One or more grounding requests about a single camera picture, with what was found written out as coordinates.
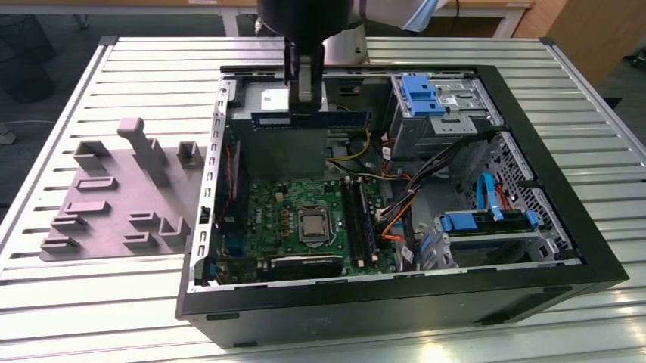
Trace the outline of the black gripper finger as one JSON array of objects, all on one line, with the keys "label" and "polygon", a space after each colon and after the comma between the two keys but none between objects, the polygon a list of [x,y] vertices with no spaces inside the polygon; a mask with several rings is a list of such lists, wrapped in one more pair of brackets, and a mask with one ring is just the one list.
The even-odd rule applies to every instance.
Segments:
[{"label": "black gripper finger", "polygon": [[284,84],[289,113],[317,113],[321,106],[321,77],[325,48],[284,39]]}]

